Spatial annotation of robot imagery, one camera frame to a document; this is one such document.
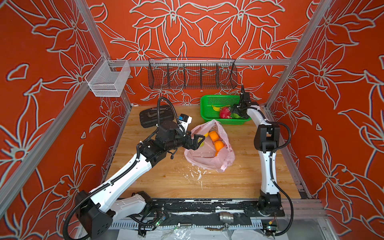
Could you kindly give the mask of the pink dragon fruit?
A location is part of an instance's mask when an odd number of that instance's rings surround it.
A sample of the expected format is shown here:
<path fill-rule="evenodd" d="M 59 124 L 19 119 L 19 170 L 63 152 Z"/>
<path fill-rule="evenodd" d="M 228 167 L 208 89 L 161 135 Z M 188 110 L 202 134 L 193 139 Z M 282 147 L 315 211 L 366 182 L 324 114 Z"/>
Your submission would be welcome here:
<path fill-rule="evenodd" d="M 231 119 L 232 118 L 232 111 L 230 107 L 222 107 L 221 111 L 219 112 L 219 116 L 221 119 Z"/>

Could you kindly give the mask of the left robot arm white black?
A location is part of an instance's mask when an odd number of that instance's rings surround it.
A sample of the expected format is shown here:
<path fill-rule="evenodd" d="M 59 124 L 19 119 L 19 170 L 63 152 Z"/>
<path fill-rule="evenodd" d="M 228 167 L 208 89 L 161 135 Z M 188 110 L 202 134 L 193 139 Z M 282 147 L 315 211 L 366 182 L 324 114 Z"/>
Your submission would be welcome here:
<path fill-rule="evenodd" d="M 203 135 L 186 133 L 166 140 L 153 132 L 137 144 L 135 155 L 111 178 L 89 193 L 81 191 L 76 196 L 75 206 L 63 225 L 64 239 L 71 239 L 69 223 L 72 217 L 76 217 L 86 230 L 87 235 L 83 239 L 87 240 L 100 237 L 113 222 L 141 213 L 150 204 L 150 197 L 146 193 L 137 193 L 133 197 L 119 200 L 122 193 L 168 153 L 174 155 L 180 147 L 197 150 L 205 138 Z"/>

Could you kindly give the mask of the pink plastic bag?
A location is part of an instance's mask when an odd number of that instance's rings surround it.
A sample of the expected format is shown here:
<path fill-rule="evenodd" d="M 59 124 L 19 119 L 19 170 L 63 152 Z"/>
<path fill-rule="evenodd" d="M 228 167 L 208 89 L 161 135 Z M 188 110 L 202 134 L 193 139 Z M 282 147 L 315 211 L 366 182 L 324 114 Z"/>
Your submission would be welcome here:
<path fill-rule="evenodd" d="M 218 140 L 224 146 L 220 150 L 215 147 L 215 141 L 209 136 L 210 132 L 216 132 Z M 230 144 L 229 137 L 220 122 L 211 120 L 192 129 L 193 135 L 202 135 L 205 140 L 197 150 L 185 150 L 186 160 L 205 170 L 224 172 L 235 161 L 235 152 Z"/>

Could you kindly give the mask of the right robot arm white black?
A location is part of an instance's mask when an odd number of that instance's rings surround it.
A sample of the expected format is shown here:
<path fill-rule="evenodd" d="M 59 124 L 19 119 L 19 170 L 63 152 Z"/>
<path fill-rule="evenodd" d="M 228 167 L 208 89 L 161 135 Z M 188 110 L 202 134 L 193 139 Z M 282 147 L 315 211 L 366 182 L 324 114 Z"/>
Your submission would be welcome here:
<path fill-rule="evenodd" d="M 245 119 L 252 119 L 257 126 L 254 138 L 254 147 L 259 153 L 262 167 L 262 185 L 258 200 L 260 215 L 269 217 L 277 213 L 282 206 L 281 195 L 284 195 L 290 204 L 290 220 L 283 230 L 277 230 L 277 226 L 266 224 L 263 234 L 273 238 L 282 236 L 291 228 L 294 220 L 293 202 L 289 195 L 278 185 L 276 178 L 277 151 L 285 148 L 292 139 L 290 128 L 281 122 L 268 120 L 257 102 L 251 100 L 250 93 L 241 90 L 240 100 L 235 106 L 234 112 Z"/>

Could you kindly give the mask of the green round fruit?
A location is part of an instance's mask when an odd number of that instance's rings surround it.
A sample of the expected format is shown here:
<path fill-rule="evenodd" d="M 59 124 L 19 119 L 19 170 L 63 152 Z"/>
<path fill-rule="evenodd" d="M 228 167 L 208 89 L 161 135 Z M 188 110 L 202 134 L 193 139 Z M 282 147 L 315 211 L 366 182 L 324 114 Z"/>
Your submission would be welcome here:
<path fill-rule="evenodd" d="M 237 113 L 232 113 L 232 117 L 233 117 L 234 119 L 243 119 L 243 117 L 240 116 L 240 115 L 237 114 Z"/>

